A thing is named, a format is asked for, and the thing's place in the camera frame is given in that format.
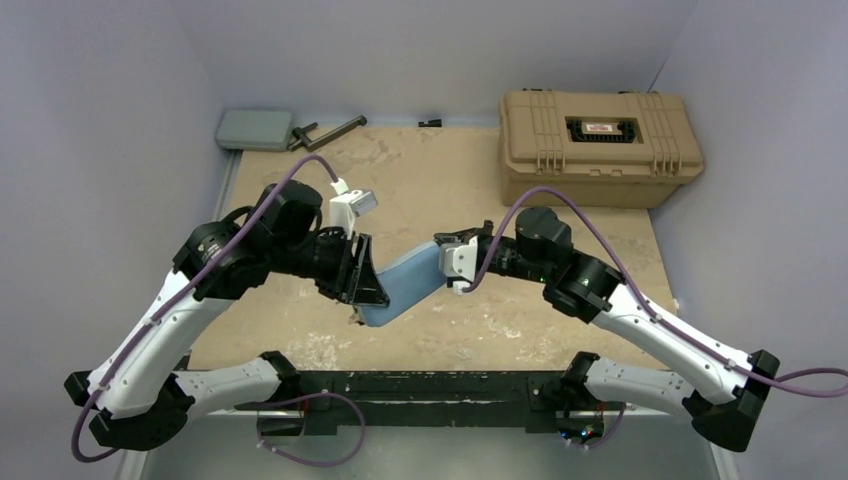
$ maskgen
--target black bracket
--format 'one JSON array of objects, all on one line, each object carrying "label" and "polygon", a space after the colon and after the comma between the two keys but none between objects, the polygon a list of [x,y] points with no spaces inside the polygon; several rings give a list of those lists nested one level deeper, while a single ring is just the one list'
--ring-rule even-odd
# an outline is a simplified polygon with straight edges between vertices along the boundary
[{"label": "black bracket", "polygon": [[427,127],[441,128],[441,126],[442,126],[442,119],[441,118],[436,118],[434,120],[429,120],[429,121],[426,121],[426,122],[418,122],[419,128],[427,128]]},{"label": "black bracket", "polygon": [[354,128],[360,125],[365,125],[366,123],[368,123],[368,119],[365,118],[364,115],[360,115],[354,118],[353,120],[345,123],[344,125],[330,131],[324,136],[316,138],[314,140],[309,138],[307,133],[318,127],[317,123],[310,123],[309,125],[302,128],[295,127],[292,129],[292,136],[295,138],[295,140],[289,144],[288,151],[293,152],[300,147],[304,147],[307,151],[314,152],[315,150],[318,150],[319,148],[341,137],[347,132],[353,130]]}]

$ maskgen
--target gray case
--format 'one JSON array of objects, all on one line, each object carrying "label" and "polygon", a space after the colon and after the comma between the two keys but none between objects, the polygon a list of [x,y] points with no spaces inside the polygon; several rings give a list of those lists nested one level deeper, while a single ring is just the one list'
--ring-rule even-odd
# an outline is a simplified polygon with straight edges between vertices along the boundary
[{"label": "gray case", "polygon": [[227,110],[218,125],[215,141],[229,150],[284,152],[292,130],[289,112]]}]

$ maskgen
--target white connector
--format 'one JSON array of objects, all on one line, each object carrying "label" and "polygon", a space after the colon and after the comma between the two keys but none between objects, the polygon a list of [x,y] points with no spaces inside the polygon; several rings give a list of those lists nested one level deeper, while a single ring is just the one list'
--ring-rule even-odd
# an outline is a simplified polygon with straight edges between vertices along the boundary
[{"label": "white connector", "polygon": [[333,187],[333,190],[336,191],[336,195],[344,195],[350,191],[350,188],[347,186],[347,182],[345,182],[341,177],[339,177],[336,182],[330,182],[330,185]]},{"label": "white connector", "polygon": [[377,196],[371,190],[352,190],[330,199],[328,226],[342,227],[347,238],[353,238],[353,225],[357,217],[377,206]]}]

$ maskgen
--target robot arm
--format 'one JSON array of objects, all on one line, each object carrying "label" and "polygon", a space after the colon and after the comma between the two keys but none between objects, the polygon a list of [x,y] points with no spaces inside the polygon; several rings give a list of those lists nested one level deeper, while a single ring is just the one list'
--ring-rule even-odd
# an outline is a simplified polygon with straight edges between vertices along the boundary
[{"label": "robot arm", "polygon": [[[273,187],[265,189],[257,205]],[[212,321],[272,272],[312,279],[319,293],[339,302],[388,306],[371,262],[371,237],[353,230],[356,217],[376,206],[376,198],[371,191],[338,190],[329,202],[330,225],[322,227],[321,195],[289,181],[243,241],[189,295],[153,321],[154,312],[239,232],[235,220],[245,214],[250,218],[256,207],[237,209],[191,233],[156,299],[120,347],[97,369],[71,374],[65,382],[72,400],[85,405],[131,339],[147,330],[96,399],[98,413],[89,428],[100,445],[150,450],[212,411],[291,396],[288,389],[297,384],[292,378],[297,371],[279,352],[208,372],[173,371]]]},{"label": "robot arm", "polygon": [[[480,273],[492,243],[492,227],[437,234],[440,269],[448,286],[462,294]],[[625,401],[692,418],[702,436],[724,448],[744,451],[769,387],[726,368],[648,315],[620,272],[574,249],[571,229],[546,207],[520,213],[515,238],[502,237],[487,271],[544,285],[554,309],[628,340],[667,367],[658,371],[618,364],[581,352],[567,381],[599,401]],[[774,378],[778,360],[766,351],[752,355],[728,346],[647,300],[667,324],[711,346],[744,370]]]}]

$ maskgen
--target blue foam block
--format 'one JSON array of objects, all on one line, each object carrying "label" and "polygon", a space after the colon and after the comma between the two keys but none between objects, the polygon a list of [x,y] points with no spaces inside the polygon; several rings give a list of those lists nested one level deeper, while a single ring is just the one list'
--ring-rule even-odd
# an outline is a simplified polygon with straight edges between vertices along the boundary
[{"label": "blue foam block", "polygon": [[439,270],[439,246],[435,242],[407,252],[377,272],[377,278],[389,295],[389,306],[354,307],[359,319],[369,327],[382,327],[447,284]]}]

